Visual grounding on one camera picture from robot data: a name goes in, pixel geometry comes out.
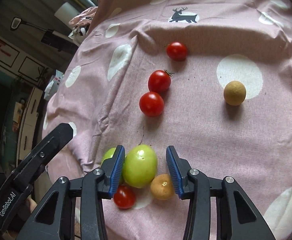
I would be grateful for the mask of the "brown longan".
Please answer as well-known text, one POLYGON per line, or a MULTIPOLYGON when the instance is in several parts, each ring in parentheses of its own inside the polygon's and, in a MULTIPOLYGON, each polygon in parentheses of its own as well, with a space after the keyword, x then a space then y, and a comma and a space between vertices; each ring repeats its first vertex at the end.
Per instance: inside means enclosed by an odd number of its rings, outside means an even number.
POLYGON ((160 174, 156 176, 150 184, 150 192, 155 199, 170 199, 175 194, 170 175, 160 174))
POLYGON ((231 81, 224 88, 224 100, 230 106, 241 105, 246 98, 246 88, 239 81, 231 81))

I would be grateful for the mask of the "small green tomato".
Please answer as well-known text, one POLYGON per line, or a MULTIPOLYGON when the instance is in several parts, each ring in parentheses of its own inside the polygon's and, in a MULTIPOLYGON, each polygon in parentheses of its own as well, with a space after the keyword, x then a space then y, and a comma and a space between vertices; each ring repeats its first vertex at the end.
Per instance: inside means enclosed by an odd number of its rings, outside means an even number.
MULTIPOLYGON (((114 153, 115 153, 115 150, 116 150, 115 147, 108 149, 106 151, 106 153, 104 154, 104 156, 102 157, 100 165, 102 165, 106 159, 112 158, 114 153)), ((124 179, 123 179, 123 176, 121 176, 120 181, 119 181, 119 185, 122 185, 123 183, 124 183, 124 179)))

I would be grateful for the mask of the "large green tomato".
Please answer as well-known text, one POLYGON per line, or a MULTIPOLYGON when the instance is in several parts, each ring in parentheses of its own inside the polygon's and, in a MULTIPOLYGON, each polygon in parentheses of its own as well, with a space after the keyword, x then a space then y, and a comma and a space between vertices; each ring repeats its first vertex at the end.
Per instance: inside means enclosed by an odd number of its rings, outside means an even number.
POLYGON ((157 155, 149 145, 138 145, 126 155, 122 174, 129 186, 142 189, 151 183, 156 173, 157 155))

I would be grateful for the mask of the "red cherry tomato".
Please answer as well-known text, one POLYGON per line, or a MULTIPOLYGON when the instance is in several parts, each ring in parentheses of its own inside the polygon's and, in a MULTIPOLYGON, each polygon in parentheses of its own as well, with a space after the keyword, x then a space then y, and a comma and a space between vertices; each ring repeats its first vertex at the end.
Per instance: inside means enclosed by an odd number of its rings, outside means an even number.
POLYGON ((188 55, 188 50, 184 44, 172 42, 166 46, 166 53, 174 61, 184 61, 188 55))
POLYGON ((136 202, 136 195, 132 188, 120 185, 117 192, 113 195, 113 201, 120 209, 130 209, 136 202))
POLYGON ((156 70, 148 80, 148 89, 150 92, 163 93, 170 88, 172 73, 167 70, 156 70))
POLYGON ((139 100, 139 108, 148 117, 156 117, 163 113, 164 100, 156 92, 147 92, 139 100))

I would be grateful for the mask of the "white paper bag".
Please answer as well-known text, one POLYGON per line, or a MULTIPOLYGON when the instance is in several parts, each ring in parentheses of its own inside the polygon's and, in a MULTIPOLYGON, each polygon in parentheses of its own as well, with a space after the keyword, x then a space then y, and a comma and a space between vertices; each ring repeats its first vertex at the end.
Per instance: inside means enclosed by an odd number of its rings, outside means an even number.
POLYGON ((44 90, 44 100, 49 101, 51 97, 57 92, 63 77, 63 72, 56 70, 55 75, 51 76, 49 83, 44 90))

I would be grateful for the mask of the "black desk lamp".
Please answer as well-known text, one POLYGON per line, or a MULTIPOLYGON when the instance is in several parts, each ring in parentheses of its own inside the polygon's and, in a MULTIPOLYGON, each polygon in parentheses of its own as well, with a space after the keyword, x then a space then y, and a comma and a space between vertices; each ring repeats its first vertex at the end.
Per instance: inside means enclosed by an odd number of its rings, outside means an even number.
POLYGON ((73 42, 73 40, 66 35, 63 35, 62 33, 59 33, 58 31, 53 29, 45 29, 39 27, 38 25, 26 22, 19 17, 13 18, 13 20, 11 21, 10 30, 15 31, 21 25, 27 25, 43 32, 41 42, 53 48, 56 48, 58 52, 64 51, 69 54, 74 54, 78 49, 78 46, 73 42))

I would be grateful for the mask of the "pink polka dot deer cloth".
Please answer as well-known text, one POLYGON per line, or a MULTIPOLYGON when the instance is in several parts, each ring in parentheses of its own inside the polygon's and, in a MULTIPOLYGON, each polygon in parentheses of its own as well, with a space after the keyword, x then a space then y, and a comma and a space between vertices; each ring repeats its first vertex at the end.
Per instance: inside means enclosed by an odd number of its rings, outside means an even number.
POLYGON ((232 176, 276 239, 292 233, 292 3, 290 0, 99 0, 85 40, 47 105, 43 134, 58 124, 74 138, 47 165, 51 181, 83 177, 105 152, 166 148, 209 177, 232 176), (166 46, 187 47, 184 61, 166 46), (139 108, 149 76, 172 73, 158 93, 163 113, 139 108), (224 88, 241 82, 244 102, 224 88))

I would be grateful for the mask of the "pink crumpled cloth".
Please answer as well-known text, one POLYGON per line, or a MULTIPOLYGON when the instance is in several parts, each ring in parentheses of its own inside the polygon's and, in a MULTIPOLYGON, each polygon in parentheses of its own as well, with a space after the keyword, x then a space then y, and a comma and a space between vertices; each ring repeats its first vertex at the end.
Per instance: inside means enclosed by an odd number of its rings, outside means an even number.
POLYGON ((90 25, 98 7, 89 7, 86 10, 79 13, 77 16, 74 16, 71 20, 69 20, 69 25, 72 27, 85 27, 90 25))

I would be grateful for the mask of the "white paper roll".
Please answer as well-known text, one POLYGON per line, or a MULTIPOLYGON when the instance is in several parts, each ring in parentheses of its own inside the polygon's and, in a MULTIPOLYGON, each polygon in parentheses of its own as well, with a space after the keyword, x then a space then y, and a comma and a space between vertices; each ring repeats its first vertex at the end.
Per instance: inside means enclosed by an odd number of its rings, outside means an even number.
POLYGON ((79 15, 79 11, 75 9, 68 2, 63 3, 61 7, 55 12, 54 16, 60 20, 64 25, 69 29, 72 29, 73 26, 69 23, 75 16, 79 15))

